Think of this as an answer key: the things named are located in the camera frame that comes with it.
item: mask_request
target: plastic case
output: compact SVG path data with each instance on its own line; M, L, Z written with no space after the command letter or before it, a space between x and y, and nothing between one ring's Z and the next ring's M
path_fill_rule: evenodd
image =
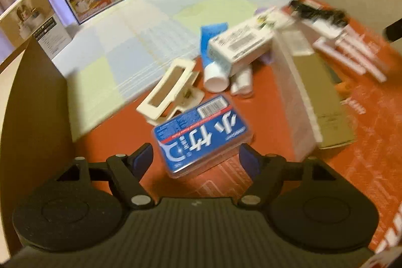
M152 130L170 177L203 173L251 141L253 133L229 99L218 95Z

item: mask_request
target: ribbed black surface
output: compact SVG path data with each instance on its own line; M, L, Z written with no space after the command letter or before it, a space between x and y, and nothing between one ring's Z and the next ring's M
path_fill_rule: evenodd
M7 268L356 268L372 253L317 254L278 237L259 212L231 199L166 198L130 214L111 239L73 253L23 249Z

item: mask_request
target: red surface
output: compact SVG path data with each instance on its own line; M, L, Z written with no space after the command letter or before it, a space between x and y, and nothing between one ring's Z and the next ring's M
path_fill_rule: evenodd
M365 42L379 46L378 56L388 66L386 75L389 80L379 84L367 74L358 77L334 65L352 81L352 95L345 108L356 142L329 158L328 163L376 204L380 223L371 243L371 248L375 249L387 229L393 227L393 218L402 202L402 60L381 38L355 21L352 21L352 26L359 33L366 34ZM258 63L253 69L254 96L250 99L233 98L235 106L254 131L251 145L262 154L277 153L292 160L289 127L272 70ZM196 70L201 71L199 61ZM196 85L202 88L202 73ZM135 110L146 94L78 140L76 154L90 162L98 162L116 153L131 154L145 142L151 142L157 149L151 136L152 126ZM211 96L206 93L204 99ZM190 180L173 180L166 174L157 151L153 164L141 180L142 186L155 199L162 196L238 198L250 183L237 157ZM104 184L99 187L107 189Z

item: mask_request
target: blue tube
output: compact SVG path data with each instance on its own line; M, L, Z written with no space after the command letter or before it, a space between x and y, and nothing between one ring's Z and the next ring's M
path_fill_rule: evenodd
M211 24L209 26L202 26L201 27L201 45L200 45L200 52L201 52L201 60L202 60L202 67L206 68L209 64L213 62L211 58L208 57L208 42L211 38L221 34L222 32L228 29L228 23L219 23L219 24Z

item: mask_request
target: red stripe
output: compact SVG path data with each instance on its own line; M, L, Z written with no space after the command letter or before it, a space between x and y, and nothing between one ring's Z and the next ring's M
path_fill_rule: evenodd
M170 137L168 137L168 138L162 140L161 142L162 142L162 143L170 142L170 141L172 141L173 139L176 139L176 138L178 138L179 136L181 136L181 135L183 135L183 134L185 134L185 133L188 133L188 132L190 132L191 130L194 130L196 127L201 126L202 124L205 124L206 122L208 122L208 121L210 121L210 120L213 120L214 118L218 117L219 115L222 115L222 114L228 112L228 111L231 110L231 109L232 109L232 105L229 105L228 107L226 107L226 108L224 108L224 109L222 109L222 110L216 112L215 114L212 114L211 116L208 116L208 117L206 117L206 118L204 118L204 119L198 121L197 123L194 123L193 125L190 125L189 127L186 127L184 130L181 130L180 132L177 132L177 133L171 135Z

